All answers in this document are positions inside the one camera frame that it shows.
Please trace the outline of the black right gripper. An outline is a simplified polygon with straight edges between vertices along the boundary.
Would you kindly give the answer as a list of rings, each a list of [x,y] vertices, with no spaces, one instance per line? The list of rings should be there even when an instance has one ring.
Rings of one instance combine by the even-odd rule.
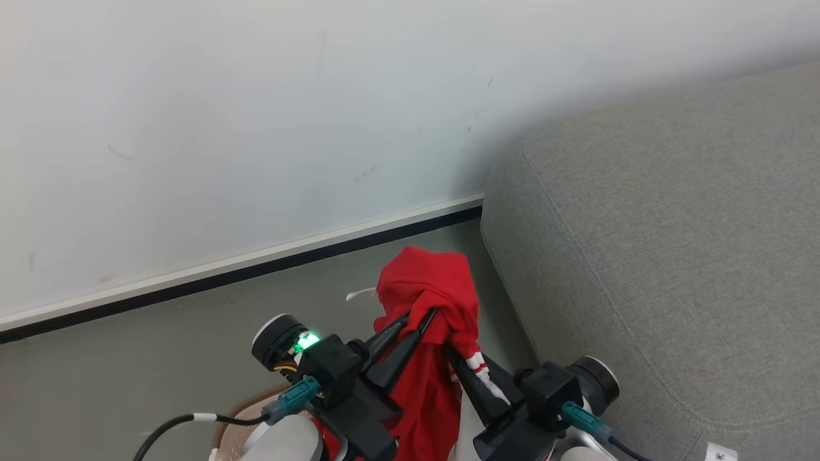
[[[569,427],[563,405],[582,404],[579,376],[554,362],[513,376],[481,352],[446,348],[446,359],[484,425],[473,439],[480,460],[544,460]]]

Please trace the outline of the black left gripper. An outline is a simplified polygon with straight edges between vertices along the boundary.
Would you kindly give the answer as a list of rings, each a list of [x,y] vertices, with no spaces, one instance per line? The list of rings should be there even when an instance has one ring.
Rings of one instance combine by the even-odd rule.
[[[399,406],[389,392],[401,379],[437,312],[436,307],[430,309],[407,333],[409,313],[404,313],[369,338],[366,373],[366,351],[358,339],[347,344],[331,335],[302,351],[298,375],[313,378],[319,385],[310,413],[338,441],[337,460],[395,459],[398,446],[391,430],[399,421]]]

